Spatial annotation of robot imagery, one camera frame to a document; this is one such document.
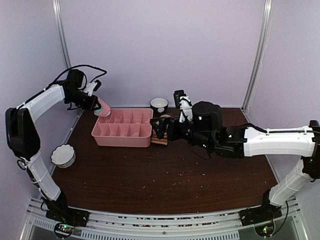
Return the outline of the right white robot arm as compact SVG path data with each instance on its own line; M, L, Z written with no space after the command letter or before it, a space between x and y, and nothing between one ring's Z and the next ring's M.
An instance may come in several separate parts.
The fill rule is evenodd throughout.
M224 127L219 105L207 101L191 104L180 100L178 117L157 117L150 124L159 139L184 139L191 146L225 158L242 159L260 155L300 156L295 168L263 195L253 212L268 220L307 181L320 177L320 124L312 120L298 128L264 129L251 123Z

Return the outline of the pink sock with teal patches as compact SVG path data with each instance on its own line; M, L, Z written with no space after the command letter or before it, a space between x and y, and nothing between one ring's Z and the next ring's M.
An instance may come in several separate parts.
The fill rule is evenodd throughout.
M106 104L102 99L98 98L100 108L94 111L94 114L98 117L108 117L111 114L111 107Z

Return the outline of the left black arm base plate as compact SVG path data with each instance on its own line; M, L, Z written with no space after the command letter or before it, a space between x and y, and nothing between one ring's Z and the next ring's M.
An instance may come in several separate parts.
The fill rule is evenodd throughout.
M57 207L49 207L45 214L46 218L64 223L73 227L86 227L90 213L86 210L67 208L67 211Z

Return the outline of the beige striped ribbed sock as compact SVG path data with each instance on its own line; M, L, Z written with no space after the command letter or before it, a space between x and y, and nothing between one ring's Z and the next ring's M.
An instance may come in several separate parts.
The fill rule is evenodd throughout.
M171 119L173 116L170 115L170 114L162 114L161 116L159 116L157 118L160 118L160 117L170 117L170 119ZM156 136L155 131L152 129L152 132L151 132L151 143L167 146L168 145L167 129L166 129L166 133L164 134L164 139L158 139L157 136Z

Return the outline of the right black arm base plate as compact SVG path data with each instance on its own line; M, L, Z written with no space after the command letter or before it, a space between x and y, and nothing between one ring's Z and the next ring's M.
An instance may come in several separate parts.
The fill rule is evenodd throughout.
M271 221L282 216L281 207L266 205L247 208L239 212L242 226L255 225L262 222Z

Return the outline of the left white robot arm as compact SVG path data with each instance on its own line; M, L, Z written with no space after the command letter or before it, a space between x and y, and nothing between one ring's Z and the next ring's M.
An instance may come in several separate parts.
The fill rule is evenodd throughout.
M96 91L101 87L101 76L89 80L77 65L60 73L44 89L5 112L5 134L9 149L17 157L18 165L27 172L39 190L48 211L61 222L72 218L67 197L53 180L42 153L42 136L38 122L58 104L69 110L98 111L101 104Z

